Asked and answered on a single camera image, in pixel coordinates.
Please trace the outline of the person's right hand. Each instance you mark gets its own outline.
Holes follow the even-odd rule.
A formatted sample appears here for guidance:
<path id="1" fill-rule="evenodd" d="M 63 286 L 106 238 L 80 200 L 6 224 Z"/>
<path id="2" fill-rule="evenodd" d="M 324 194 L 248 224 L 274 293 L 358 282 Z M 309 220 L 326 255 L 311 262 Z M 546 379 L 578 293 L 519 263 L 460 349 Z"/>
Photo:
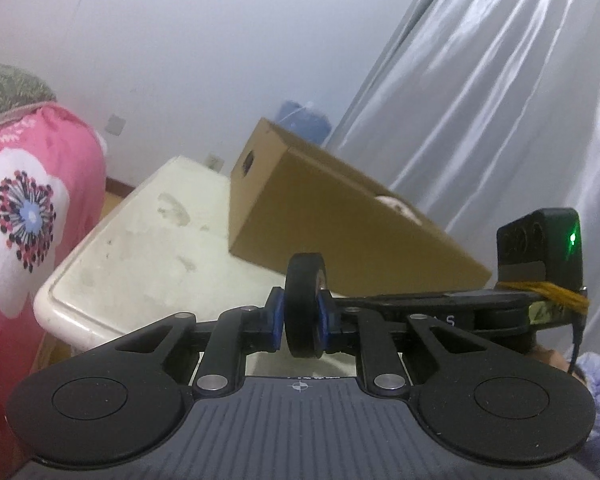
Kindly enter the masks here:
<path id="1" fill-rule="evenodd" d="M 528 357 L 551 367 L 555 367 L 563 372 L 568 372 L 570 369 L 569 362 L 562 356 L 561 353 L 554 349 L 544 348 L 539 344 L 531 349 L 531 351 L 528 353 Z"/>

